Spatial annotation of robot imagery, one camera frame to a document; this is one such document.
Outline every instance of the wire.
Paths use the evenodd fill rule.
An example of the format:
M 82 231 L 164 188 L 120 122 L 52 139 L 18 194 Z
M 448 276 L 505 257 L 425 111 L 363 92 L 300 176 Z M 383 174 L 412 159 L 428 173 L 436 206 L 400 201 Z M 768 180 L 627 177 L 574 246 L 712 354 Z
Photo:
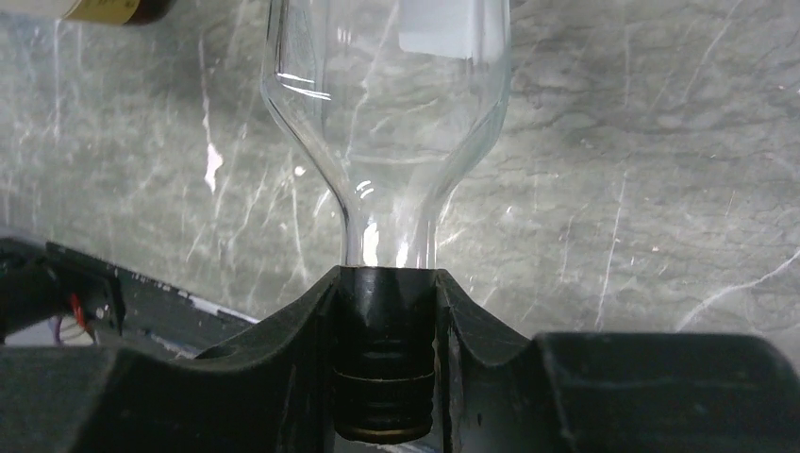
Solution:
M 73 321 L 70 324 L 67 324 L 66 326 L 64 326 L 63 323 L 61 323 L 61 333 L 67 332 L 69 330 L 73 330 L 75 328 L 81 328 L 75 321 Z
M 63 320 L 63 316 L 56 316 L 50 325 L 50 330 L 53 332 L 53 343 L 56 346 L 64 346 L 64 342 L 61 340 L 61 322 Z
M 86 326 L 86 318 L 83 315 L 83 307 L 80 306 L 80 299 L 77 298 L 75 293 L 70 294 L 70 306 L 73 308 L 77 324 L 83 327 L 84 330 L 89 330 Z
M 74 333 L 68 337 L 61 338 L 62 342 L 71 342 L 72 340 L 77 340 L 78 338 L 82 337 L 84 334 L 89 334 L 89 332 L 85 330 L 81 330 L 80 332 Z

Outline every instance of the red wire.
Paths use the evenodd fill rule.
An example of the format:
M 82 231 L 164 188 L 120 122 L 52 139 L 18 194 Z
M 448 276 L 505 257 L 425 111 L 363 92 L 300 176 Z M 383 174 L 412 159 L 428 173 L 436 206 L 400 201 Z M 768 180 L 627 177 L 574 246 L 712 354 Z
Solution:
M 80 306 L 80 299 L 77 298 L 77 294 L 72 293 L 70 294 L 70 306 L 73 308 L 73 313 L 75 314 L 75 321 L 79 326 L 81 326 L 84 330 L 87 330 L 86 327 L 86 317 L 83 314 L 83 307 Z

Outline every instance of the black device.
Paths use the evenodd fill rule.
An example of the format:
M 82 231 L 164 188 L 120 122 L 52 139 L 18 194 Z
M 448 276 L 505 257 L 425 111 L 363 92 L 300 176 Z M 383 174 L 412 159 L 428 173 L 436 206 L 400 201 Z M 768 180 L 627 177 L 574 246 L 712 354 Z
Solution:
M 0 339 L 65 312 L 100 344 L 0 347 L 0 451 L 328 453 L 423 438 L 442 453 L 800 452 L 800 382 L 765 341 L 528 340 L 442 270 L 337 266 L 253 324 L 57 244 L 0 241 Z

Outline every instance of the glass bottle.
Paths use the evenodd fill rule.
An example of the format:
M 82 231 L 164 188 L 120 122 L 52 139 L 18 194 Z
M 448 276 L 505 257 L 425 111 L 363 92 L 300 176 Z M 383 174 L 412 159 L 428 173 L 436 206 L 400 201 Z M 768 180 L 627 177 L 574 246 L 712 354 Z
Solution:
M 175 0 L 0 0 L 0 10 L 108 25 L 146 25 Z
M 262 92 L 342 208 L 348 266 L 435 267 L 506 114 L 508 0 L 273 0 Z

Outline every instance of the black plastic holder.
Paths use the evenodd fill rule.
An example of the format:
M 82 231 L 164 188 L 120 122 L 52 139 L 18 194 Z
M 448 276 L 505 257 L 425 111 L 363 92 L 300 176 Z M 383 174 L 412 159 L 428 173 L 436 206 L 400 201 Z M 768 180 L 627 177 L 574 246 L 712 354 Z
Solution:
M 130 316 L 129 294 L 163 286 L 60 248 L 45 256 L 114 275 Z M 164 312 L 182 303 L 162 293 Z M 800 382 L 753 337 L 528 340 L 445 271 L 347 267 L 241 331 L 193 360 L 0 348 L 0 451 L 328 453 L 356 451 L 336 430 L 394 444 L 433 424 L 442 453 L 800 452 Z

